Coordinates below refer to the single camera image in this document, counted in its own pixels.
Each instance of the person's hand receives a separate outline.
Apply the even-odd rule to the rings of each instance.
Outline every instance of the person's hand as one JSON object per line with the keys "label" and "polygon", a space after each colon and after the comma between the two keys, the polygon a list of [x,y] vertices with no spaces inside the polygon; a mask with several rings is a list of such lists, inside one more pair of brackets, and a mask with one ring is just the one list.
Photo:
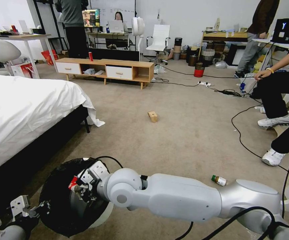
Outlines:
{"label": "person's hand", "polygon": [[255,76],[254,76],[254,79],[259,81],[261,80],[262,78],[265,78],[265,77],[268,77],[272,74],[272,72],[270,70],[264,70],[264,71],[260,71],[258,72]]}
{"label": "person's hand", "polygon": [[259,38],[261,38],[261,39],[265,39],[266,37],[267,37],[267,33],[266,33],[266,32],[261,33],[261,34],[259,35]]}

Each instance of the wooden tv stand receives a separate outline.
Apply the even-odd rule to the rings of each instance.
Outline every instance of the wooden tv stand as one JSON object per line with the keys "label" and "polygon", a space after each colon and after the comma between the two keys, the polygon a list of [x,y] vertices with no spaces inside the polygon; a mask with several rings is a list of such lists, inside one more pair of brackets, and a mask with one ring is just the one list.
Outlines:
{"label": "wooden tv stand", "polygon": [[[62,58],[56,61],[59,73],[65,73],[69,81],[69,74],[98,77],[104,79],[106,85],[108,79],[121,79],[126,81],[140,82],[141,89],[153,78],[154,63],[136,62],[123,60],[101,59],[90,61],[89,59]],[[103,70],[101,75],[84,74],[82,69],[94,68],[97,71]]]}

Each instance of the whiteboard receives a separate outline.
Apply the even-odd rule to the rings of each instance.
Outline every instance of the whiteboard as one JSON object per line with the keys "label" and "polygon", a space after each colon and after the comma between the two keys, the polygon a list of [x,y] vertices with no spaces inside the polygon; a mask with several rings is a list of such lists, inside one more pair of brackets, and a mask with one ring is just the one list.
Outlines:
{"label": "whiteboard", "polygon": [[90,0],[92,9],[100,10],[100,26],[105,27],[108,21],[115,19],[115,13],[121,12],[124,23],[131,28],[135,17],[135,0]]}

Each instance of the white office chair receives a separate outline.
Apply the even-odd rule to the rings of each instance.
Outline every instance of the white office chair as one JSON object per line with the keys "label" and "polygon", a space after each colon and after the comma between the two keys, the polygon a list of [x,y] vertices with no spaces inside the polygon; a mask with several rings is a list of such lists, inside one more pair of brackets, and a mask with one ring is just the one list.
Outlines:
{"label": "white office chair", "polygon": [[156,57],[151,59],[150,62],[155,61],[158,64],[158,60],[168,64],[168,61],[164,59],[159,59],[159,52],[164,52],[169,44],[169,34],[170,34],[170,25],[154,25],[153,36],[150,36],[153,39],[152,45],[148,46],[148,40],[150,37],[147,37],[147,48],[146,50],[152,50],[156,52]]}

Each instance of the black bed frame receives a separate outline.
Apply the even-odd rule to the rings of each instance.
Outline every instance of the black bed frame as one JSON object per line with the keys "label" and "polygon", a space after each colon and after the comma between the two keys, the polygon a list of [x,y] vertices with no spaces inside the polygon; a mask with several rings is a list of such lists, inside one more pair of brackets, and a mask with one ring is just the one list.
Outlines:
{"label": "black bed frame", "polygon": [[68,116],[27,147],[0,166],[0,213],[3,214],[10,202],[19,196],[21,188],[81,129],[81,123],[89,133],[88,110],[80,105]]}

